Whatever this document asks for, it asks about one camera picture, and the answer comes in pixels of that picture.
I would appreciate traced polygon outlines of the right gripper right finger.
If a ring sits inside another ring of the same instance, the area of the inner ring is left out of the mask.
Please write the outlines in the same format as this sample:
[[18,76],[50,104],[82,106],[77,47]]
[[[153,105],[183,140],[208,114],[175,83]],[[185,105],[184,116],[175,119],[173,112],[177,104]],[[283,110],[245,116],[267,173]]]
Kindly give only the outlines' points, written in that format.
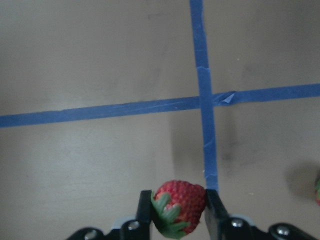
[[206,190],[205,223],[211,240],[315,240],[316,237],[285,222],[260,230],[253,221],[241,214],[230,214],[218,192]]

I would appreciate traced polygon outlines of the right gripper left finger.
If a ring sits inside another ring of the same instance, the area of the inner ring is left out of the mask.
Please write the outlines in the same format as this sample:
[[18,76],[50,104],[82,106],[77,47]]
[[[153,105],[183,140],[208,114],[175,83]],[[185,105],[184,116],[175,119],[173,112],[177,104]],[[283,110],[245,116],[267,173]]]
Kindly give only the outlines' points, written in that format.
[[109,233],[95,227],[84,227],[71,236],[69,240],[149,240],[150,225],[154,216],[151,202],[151,190],[140,192],[137,211],[134,216],[126,216],[116,220]]

